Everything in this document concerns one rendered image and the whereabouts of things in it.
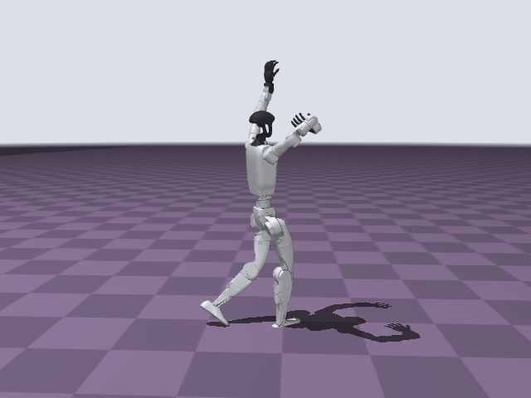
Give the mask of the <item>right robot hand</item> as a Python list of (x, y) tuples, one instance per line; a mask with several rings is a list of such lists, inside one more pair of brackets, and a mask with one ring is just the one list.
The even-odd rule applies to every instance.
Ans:
[[(310, 114), (308, 114), (308, 115), (310, 115)], [(297, 115), (296, 115), (295, 117), (300, 121), (300, 123), (303, 122), (303, 121), (302, 121)], [(300, 113), (300, 117), (301, 117), (303, 120), (305, 120), (305, 117), (304, 117), (301, 113)], [(298, 121), (295, 120), (295, 118), (293, 118), (293, 120), (296, 122), (296, 124), (298, 124), (298, 125), (300, 124)], [(295, 127), (298, 126), (298, 125), (294, 124), (293, 121), (291, 121), (291, 123), (292, 123)], [(321, 125), (320, 125), (320, 126), (321, 126)], [(314, 130), (311, 129), (309, 132), (314, 133)]]

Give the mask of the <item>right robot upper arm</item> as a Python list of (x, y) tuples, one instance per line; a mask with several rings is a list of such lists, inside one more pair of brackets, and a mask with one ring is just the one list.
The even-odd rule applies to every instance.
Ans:
[(280, 156), (285, 153), (290, 147), (295, 148), (301, 142), (301, 137), (294, 132), (287, 139), (275, 144), (273, 147), (268, 147), (262, 157), (270, 164), (275, 164)]

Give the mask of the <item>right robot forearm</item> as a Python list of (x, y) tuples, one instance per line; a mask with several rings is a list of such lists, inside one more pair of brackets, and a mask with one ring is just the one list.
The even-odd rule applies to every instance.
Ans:
[(290, 133), (288, 133), (285, 139), (287, 139), (294, 132), (304, 137), (311, 129), (314, 130), (314, 134), (317, 134), (321, 130), (321, 126), (316, 116), (308, 115), (301, 124), (296, 126)]

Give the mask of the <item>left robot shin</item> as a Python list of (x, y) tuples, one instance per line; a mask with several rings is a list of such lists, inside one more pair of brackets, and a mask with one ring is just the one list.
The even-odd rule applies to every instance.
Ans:
[[(257, 278), (259, 278), (259, 277), (260, 276), (258, 276)], [(244, 276), (242, 271), (240, 271), (236, 275), (236, 277), (233, 278), (231, 280), (231, 282), (226, 285), (227, 288), (224, 290), (224, 292), (212, 304), (215, 304), (214, 307), (216, 307), (216, 308), (220, 307), (223, 303), (227, 302), (229, 299), (237, 296), (241, 291), (243, 291), (245, 288), (247, 288), (257, 278), (255, 278), (254, 280), (248, 279), (247, 277)], [(216, 306), (217, 304), (219, 304), (219, 305)]]

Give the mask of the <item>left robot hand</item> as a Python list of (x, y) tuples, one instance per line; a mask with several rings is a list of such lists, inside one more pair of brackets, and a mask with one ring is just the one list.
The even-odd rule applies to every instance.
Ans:
[[(275, 63), (274, 63), (275, 62)], [(274, 63), (274, 64), (273, 64)], [(275, 65), (279, 63), (278, 61), (268, 61), (266, 64), (265, 64), (265, 72), (264, 72), (264, 77), (265, 77), (265, 83), (264, 83), (264, 86), (269, 86), (269, 93), (273, 93), (274, 91), (274, 84), (272, 83), (272, 81), (274, 80), (274, 76), (276, 75), (276, 73), (279, 71), (279, 68), (275, 71), (275, 73), (273, 72), (274, 68), (275, 68)]]

